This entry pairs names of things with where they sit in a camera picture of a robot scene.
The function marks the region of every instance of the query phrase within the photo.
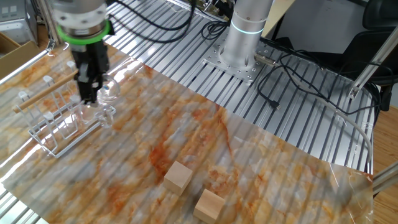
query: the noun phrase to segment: wooden cube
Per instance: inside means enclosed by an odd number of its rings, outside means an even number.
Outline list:
[[[225,200],[210,192],[209,190],[203,191],[195,210],[193,211],[193,216],[199,218],[208,224],[214,224],[223,208]]]
[[[175,161],[164,176],[163,186],[181,196],[192,178],[192,170]]]

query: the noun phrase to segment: silver mounting plate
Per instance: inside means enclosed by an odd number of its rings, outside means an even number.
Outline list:
[[[216,40],[216,42],[206,51],[203,55],[203,61],[207,64],[227,73],[228,75],[232,75],[240,80],[243,80],[246,83],[252,83],[256,80],[257,76],[260,74],[264,64],[261,62],[256,62],[254,67],[251,68],[234,68],[230,65],[224,63],[218,54],[220,47],[223,45],[226,40],[226,36],[228,35],[228,31],[224,31],[223,34]],[[261,49],[259,47],[257,49],[258,52],[267,52],[266,49]]]

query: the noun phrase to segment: white wall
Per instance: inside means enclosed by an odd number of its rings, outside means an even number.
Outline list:
[[[343,53],[362,26],[364,7],[347,0],[296,0],[287,11],[278,37],[294,49]]]

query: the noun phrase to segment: green ring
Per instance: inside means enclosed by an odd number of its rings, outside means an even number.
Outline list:
[[[70,37],[68,34],[64,33],[64,31],[61,29],[61,26],[57,27],[58,34],[60,37],[65,41],[68,42],[69,44],[74,44],[74,45],[88,45],[88,44],[94,44],[102,40],[102,38],[106,35],[109,34],[109,30],[111,29],[111,24],[109,21],[106,21],[105,28],[100,33],[99,35],[89,38],[89,39],[76,39],[74,37]]]

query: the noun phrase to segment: aluminum slotted table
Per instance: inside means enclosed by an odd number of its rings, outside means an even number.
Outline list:
[[[169,6],[172,8],[157,0],[124,2],[166,27],[176,26],[189,15],[189,5],[182,2],[170,1]],[[117,4],[110,5],[108,11],[130,28],[155,39],[167,40],[182,32],[157,30]],[[257,92],[259,80],[271,70],[270,67],[264,66],[253,83],[245,83],[205,63],[202,58],[207,57],[206,52],[216,40],[204,40],[200,31],[207,22],[218,18],[199,11],[197,14],[185,38],[171,44],[153,44],[129,33],[117,23],[114,23],[116,35],[105,40],[122,52],[305,152],[324,161],[372,174],[373,160],[369,164],[366,163],[368,150],[362,136],[317,102],[313,96],[298,91],[288,76],[281,71],[274,72],[262,87],[263,94],[280,103],[281,109],[274,110]],[[259,45],[259,50],[274,60],[285,54],[264,44]],[[326,96],[329,95],[331,100],[345,110],[354,111],[372,105],[372,96],[366,90],[360,91],[355,100],[349,100],[347,89],[352,81],[337,77],[335,73],[321,70],[314,63],[294,56],[287,58],[287,62],[304,79],[319,88]],[[374,110],[363,110],[350,118],[363,127],[372,139]],[[0,224],[2,223],[47,222],[1,188]]]

